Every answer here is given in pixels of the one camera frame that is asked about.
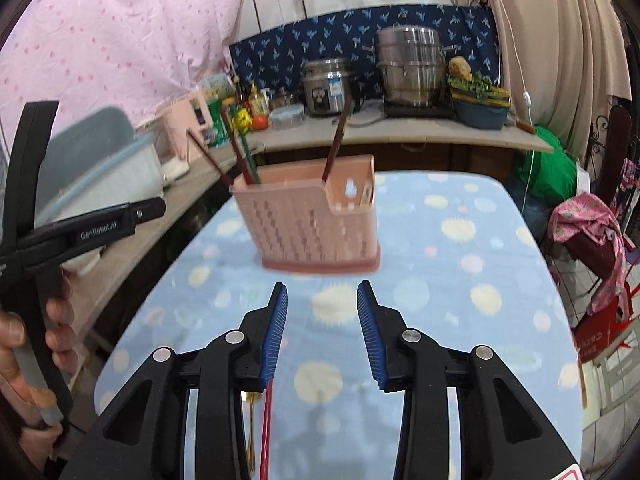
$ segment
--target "pink cloth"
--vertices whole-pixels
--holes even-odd
[[[620,226],[611,209],[591,193],[583,193],[562,202],[551,213],[547,233],[550,238],[564,243],[569,238],[583,232],[599,246],[604,245],[607,235],[612,237],[616,264],[611,276],[598,287],[588,308],[588,314],[595,314],[606,308],[616,297],[620,297],[625,319],[628,319],[628,305],[625,291],[625,245]]]
[[[136,123],[230,62],[241,0],[33,0],[0,52],[11,149],[26,101],[59,100],[53,133],[108,105]]]

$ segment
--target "stainless steel pot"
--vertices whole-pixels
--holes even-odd
[[[302,66],[302,79],[306,108],[312,115],[335,115],[342,112],[344,100],[358,92],[356,73],[344,58],[307,61]]]
[[[387,101],[431,106],[440,101],[446,76],[440,33],[427,27],[388,27],[376,33],[376,55]]]

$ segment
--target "green bag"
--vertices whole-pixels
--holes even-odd
[[[542,126],[536,126],[536,135],[548,142],[554,152],[528,152],[523,160],[516,162],[516,174],[526,186],[533,160],[529,193],[555,207],[575,196],[577,169],[575,162],[562,150],[560,141],[553,133]]]

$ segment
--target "light blue tablecloth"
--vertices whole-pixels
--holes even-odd
[[[204,348],[238,327],[247,310],[265,305],[274,283],[283,282],[289,315],[274,378],[271,480],[390,480],[402,394],[380,392],[371,377],[356,312],[356,286],[366,278],[381,304],[400,310],[408,326],[440,345],[492,346],[579,459],[582,405],[569,325],[544,259],[504,188],[470,174],[379,173],[376,205],[377,272],[297,276],[260,267],[231,199],[127,328],[98,379],[98,412],[155,348]],[[455,397],[449,399],[455,479],[459,429]],[[193,477],[193,434],[192,423],[187,478]]]

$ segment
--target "pink utensil holder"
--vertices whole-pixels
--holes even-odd
[[[242,175],[232,191],[267,269],[311,274],[371,272],[380,266],[373,157],[258,168],[260,186]]]

